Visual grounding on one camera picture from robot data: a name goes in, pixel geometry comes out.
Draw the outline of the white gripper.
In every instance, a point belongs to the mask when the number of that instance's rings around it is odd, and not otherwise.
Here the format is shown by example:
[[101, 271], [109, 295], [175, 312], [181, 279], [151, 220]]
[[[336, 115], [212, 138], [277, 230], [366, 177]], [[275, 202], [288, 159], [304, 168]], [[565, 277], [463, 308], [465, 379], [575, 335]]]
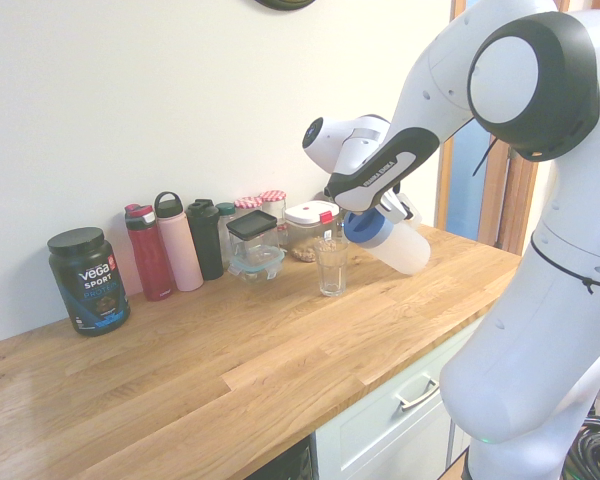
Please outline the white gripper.
[[420, 225], [422, 216], [404, 193], [393, 190], [385, 192], [380, 198], [378, 211], [391, 223], [406, 221], [409, 225]]

